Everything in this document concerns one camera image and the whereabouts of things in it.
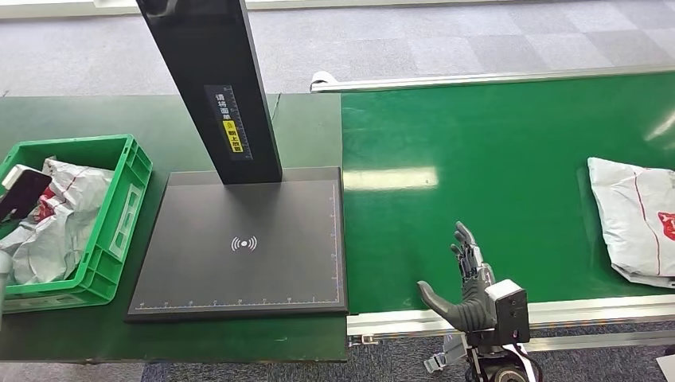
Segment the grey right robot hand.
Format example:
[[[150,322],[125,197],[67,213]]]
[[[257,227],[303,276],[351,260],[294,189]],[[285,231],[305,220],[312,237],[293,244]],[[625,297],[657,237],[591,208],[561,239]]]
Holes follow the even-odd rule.
[[[484,261],[474,235],[464,223],[458,221],[455,224],[454,237],[456,242],[450,250],[459,266],[462,301],[457,304],[448,302],[423,280],[416,283],[419,296],[430,310],[456,330],[471,333],[491,329],[496,325],[496,318],[489,307],[486,288],[494,283],[492,268]]]

